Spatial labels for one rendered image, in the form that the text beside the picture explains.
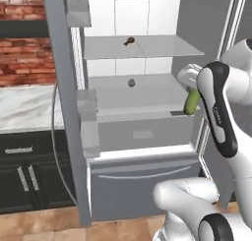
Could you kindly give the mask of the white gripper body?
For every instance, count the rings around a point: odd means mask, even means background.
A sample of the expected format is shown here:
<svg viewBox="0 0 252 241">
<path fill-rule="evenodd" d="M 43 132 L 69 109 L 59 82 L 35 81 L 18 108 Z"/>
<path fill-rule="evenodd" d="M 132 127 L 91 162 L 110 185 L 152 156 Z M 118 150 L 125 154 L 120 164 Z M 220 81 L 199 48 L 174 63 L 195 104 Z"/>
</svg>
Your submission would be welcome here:
<svg viewBox="0 0 252 241">
<path fill-rule="evenodd" d="M 195 89 L 197 87 L 197 76 L 201 69 L 202 67 L 197 64 L 188 64 L 177 74 L 178 82 L 186 85 L 187 87 Z"/>
</svg>

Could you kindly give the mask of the green cucumber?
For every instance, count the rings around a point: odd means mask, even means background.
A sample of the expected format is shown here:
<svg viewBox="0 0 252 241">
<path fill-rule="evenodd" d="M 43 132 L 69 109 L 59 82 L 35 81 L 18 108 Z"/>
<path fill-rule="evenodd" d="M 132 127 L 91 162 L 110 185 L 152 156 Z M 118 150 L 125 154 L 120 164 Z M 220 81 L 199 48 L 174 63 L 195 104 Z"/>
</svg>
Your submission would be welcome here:
<svg viewBox="0 0 252 241">
<path fill-rule="evenodd" d="M 191 89 L 184 104 L 184 113 L 186 115 L 193 115 L 197 109 L 199 100 L 200 93 L 196 89 Z"/>
</svg>

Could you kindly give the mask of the grey open fridge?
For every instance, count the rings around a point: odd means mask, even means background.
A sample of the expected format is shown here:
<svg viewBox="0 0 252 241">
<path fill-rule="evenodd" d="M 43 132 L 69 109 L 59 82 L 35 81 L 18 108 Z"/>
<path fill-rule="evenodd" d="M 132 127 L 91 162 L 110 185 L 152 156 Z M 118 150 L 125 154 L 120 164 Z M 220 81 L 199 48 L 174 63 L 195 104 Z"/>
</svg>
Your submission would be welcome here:
<svg viewBox="0 0 252 241">
<path fill-rule="evenodd" d="M 177 79 L 203 58 L 197 36 L 200 0 L 98 0 L 112 8 L 114 33 L 84 39 L 85 80 L 96 119 L 82 135 L 94 221 L 158 213 L 153 187 L 194 177 L 200 119 L 183 112 L 186 86 Z"/>
</svg>

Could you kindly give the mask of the black cupboard drawer front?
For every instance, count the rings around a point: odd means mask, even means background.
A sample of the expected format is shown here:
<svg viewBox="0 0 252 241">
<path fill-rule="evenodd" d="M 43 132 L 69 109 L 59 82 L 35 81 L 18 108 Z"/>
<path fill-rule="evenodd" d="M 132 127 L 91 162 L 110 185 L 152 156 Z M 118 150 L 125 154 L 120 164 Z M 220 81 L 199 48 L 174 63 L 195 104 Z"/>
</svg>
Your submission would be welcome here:
<svg viewBox="0 0 252 241">
<path fill-rule="evenodd" d="M 65 132 L 56 132 L 56 150 L 59 158 L 68 158 L 68 146 Z M 29 148 L 33 152 L 5 154 L 4 149 Z M 0 160 L 23 159 L 27 157 L 53 156 L 51 133 L 49 131 L 0 134 Z"/>
</svg>

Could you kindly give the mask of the small grey door bin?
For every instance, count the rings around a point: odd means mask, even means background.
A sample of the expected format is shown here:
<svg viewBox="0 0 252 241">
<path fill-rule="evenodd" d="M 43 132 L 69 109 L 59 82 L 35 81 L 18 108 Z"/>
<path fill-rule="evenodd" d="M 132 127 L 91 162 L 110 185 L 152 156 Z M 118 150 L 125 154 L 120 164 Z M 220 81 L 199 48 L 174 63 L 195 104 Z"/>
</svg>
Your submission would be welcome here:
<svg viewBox="0 0 252 241">
<path fill-rule="evenodd" d="M 67 23 L 69 28 L 92 26 L 89 0 L 67 0 Z"/>
</svg>

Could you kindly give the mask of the grey freezer drawer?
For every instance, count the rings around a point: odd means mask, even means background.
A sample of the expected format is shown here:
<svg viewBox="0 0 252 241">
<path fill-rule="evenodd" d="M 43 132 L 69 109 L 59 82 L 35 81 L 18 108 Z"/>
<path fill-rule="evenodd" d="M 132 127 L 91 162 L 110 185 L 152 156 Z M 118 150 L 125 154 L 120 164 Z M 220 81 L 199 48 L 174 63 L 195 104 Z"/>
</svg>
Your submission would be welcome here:
<svg viewBox="0 0 252 241">
<path fill-rule="evenodd" d="M 173 175 L 136 180 L 98 178 L 108 176 L 142 176 L 169 172 L 191 166 Z M 161 181 L 197 177 L 200 162 L 196 154 L 155 156 L 94 162 L 91 164 L 91 205 L 94 221 L 118 220 L 160 214 L 153 189 Z"/>
</svg>

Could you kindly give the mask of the glass fridge shelf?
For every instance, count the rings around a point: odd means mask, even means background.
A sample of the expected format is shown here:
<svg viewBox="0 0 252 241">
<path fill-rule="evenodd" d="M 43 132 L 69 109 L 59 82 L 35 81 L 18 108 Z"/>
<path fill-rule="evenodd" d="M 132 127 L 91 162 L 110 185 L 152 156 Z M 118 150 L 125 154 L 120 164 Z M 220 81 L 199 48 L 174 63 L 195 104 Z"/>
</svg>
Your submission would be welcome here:
<svg viewBox="0 0 252 241">
<path fill-rule="evenodd" d="M 84 58 L 127 59 L 203 55 L 203 52 L 178 35 L 135 35 L 128 45 L 128 35 L 87 36 Z"/>
</svg>

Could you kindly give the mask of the grey fridge door with bins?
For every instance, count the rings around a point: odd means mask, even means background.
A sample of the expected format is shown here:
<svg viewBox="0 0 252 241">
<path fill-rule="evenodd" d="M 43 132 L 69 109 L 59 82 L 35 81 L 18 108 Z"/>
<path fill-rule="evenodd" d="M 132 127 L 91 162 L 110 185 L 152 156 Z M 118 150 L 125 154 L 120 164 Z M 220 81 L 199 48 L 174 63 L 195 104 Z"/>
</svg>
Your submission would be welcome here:
<svg viewBox="0 0 252 241">
<path fill-rule="evenodd" d="M 71 30 L 67 25 L 67 0 L 44 0 L 68 150 L 76 191 L 80 224 L 92 225 L 87 187 L 87 163 L 84 158 Z"/>
</svg>

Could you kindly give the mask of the grey fridge crisper drawer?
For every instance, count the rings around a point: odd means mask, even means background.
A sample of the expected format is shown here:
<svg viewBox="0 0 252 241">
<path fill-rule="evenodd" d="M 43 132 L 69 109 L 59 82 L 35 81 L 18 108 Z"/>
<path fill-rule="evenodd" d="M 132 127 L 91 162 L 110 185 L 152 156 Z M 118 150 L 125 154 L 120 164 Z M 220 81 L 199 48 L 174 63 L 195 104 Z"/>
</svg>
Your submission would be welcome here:
<svg viewBox="0 0 252 241">
<path fill-rule="evenodd" d="M 122 151 L 186 145 L 190 141 L 194 117 L 173 116 L 148 119 L 99 117 L 101 151 Z"/>
</svg>

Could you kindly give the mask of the dark wall shelf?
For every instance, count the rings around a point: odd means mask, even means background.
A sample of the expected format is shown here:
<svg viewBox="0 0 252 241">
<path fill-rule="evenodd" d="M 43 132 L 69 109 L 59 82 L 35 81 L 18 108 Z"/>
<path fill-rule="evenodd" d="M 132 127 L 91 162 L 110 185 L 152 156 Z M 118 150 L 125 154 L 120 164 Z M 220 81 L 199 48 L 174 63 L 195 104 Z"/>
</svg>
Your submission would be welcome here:
<svg viewBox="0 0 252 241">
<path fill-rule="evenodd" d="M 47 21 L 0 21 L 0 38 L 49 37 Z"/>
</svg>

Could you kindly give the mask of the black cupboard door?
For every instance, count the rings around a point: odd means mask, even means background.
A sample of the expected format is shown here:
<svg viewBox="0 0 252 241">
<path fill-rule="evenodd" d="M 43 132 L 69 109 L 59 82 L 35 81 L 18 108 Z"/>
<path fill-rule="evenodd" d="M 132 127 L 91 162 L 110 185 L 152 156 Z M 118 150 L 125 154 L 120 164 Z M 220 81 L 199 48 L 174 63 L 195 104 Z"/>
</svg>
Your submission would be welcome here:
<svg viewBox="0 0 252 241">
<path fill-rule="evenodd" d="M 21 175 L 19 164 L 0 165 L 0 213 L 25 211 L 30 208 L 29 192 Z"/>
<path fill-rule="evenodd" d="M 44 210 L 71 207 L 74 205 L 69 197 L 54 160 L 32 160 L 32 165 L 39 191 L 35 191 L 38 203 Z"/>
</svg>

